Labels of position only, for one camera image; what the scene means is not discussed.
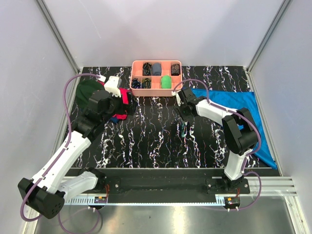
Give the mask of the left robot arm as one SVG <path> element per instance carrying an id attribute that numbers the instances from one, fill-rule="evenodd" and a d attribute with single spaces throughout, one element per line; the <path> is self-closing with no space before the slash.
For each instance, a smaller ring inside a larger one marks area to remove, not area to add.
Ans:
<path id="1" fill-rule="evenodd" d="M 127 98 L 127 103 L 124 103 L 123 97 Z M 133 115 L 136 107 L 137 102 L 130 91 L 117 96 L 106 90 L 93 92 L 88 104 L 69 128 L 64 143 L 46 165 L 31 179 L 22 178 L 18 183 L 22 204 L 52 219 L 64 203 L 75 196 L 89 190 L 102 192 L 105 173 L 95 168 L 86 169 L 66 182 L 62 180 L 76 159 L 103 133 L 106 122 L 114 115 Z"/>

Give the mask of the teal plastic knife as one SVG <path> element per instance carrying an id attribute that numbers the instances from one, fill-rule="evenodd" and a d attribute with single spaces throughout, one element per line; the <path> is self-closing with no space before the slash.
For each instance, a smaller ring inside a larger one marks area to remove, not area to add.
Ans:
<path id="1" fill-rule="evenodd" d="M 185 138 L 187 135 L 187 122 L 181 124 L 181 137 Z"/>

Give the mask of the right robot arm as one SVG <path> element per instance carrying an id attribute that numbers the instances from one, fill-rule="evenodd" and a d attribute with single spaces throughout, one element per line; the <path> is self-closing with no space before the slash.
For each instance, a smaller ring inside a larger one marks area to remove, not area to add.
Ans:
<path id="1" fill-rule="evenodd" d="M 186 97 L 183 91 L 172 92 L 172 96 L 177 100 L 175 110 L 183 121 L 200 116 L 222 127 L 230 153 L 221 187 L 226 193 L 233 193 L 244 176 L 246 157 L 261 147 L 261 136 L 250 111 L 247 108 L 227 108 L 206 97 Z"/>

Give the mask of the bright blue napkin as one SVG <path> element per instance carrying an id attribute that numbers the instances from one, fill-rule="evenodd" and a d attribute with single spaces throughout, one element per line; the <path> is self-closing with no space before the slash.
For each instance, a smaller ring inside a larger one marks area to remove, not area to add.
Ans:
<path id="1" fill-rule="evenodd" d="M 255 156 L 268 167 L 276 170 L 277 164 L 268 147 L 254 92 L 227 92 L 210 90 L 209 97 L 211 101 L 219 105 L 234 109 L 247 108 L 250 111 L 261 136 L 261 148 L 255 153 Z"/>

